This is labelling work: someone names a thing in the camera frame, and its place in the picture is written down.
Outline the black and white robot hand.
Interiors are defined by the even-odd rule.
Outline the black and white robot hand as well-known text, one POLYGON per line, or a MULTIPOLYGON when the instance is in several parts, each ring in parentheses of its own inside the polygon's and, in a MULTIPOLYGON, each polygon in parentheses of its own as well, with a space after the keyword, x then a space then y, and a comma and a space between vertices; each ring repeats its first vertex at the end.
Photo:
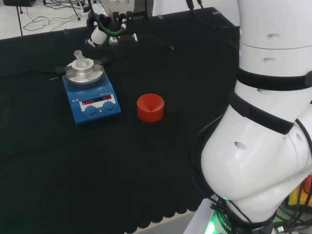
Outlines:
POLYGON ((134 0, 89 0, 88 6, 87 28, 93 32, 86 44, 99 48, 107 41, 118 44, 124 35, 136 37, 132 30, 134 0))

